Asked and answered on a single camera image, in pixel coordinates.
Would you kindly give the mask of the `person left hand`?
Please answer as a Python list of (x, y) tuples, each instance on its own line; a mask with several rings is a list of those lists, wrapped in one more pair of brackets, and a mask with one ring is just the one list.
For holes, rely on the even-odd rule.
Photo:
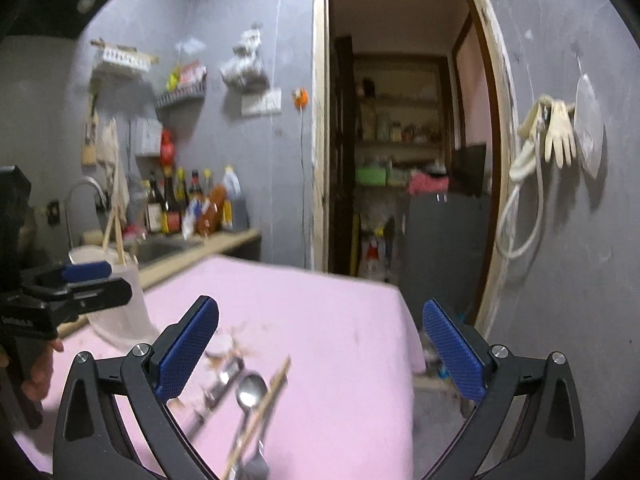
[(50, 390), (53, 374), (53, 355), (55, 352), (64, 351), (63, 341), (56, 338), (48, 341), (29, 372), (29, 378), (21, 385), (22, 391), (28, 400), (40, 402)]

